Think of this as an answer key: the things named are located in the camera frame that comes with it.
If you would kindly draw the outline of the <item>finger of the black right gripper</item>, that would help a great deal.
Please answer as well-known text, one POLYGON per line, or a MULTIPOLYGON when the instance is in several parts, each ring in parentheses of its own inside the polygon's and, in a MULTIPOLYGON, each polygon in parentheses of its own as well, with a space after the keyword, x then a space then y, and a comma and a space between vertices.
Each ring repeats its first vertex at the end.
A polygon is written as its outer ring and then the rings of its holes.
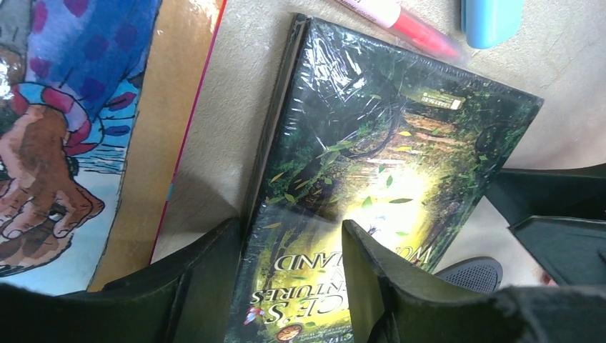
POLYGON ((486 197, 556 284, 605 285, 605 165, 503 169, 486 197))

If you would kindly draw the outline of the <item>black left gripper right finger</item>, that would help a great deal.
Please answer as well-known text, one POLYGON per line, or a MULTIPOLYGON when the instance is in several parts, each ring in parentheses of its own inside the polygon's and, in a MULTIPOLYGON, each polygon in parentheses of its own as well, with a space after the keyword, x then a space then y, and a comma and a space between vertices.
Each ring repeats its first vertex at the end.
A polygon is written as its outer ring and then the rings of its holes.
POLYGON ((356 342, 603 342, 603 286, 507 287, 491 294, 446 282, 342 224, 356 342))

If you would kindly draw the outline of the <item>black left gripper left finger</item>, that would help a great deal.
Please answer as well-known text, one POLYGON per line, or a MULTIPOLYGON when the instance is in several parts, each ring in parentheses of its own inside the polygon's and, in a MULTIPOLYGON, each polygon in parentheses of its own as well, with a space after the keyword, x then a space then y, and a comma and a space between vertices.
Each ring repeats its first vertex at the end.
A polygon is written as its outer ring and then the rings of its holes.
POLYGON ((1 286, 3 342, 221 342, 241 254, 238 219, 98 292, 1 286))

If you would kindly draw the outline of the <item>green wonderland book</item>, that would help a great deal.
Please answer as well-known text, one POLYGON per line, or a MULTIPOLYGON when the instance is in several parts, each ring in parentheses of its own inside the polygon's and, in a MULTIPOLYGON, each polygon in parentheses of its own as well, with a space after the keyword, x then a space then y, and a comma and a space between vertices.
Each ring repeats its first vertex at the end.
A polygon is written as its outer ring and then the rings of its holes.
POLYGON ((342 222, 435 270, 542 98, 313 16, 284 51, 226 342, 352 342, 342 222))

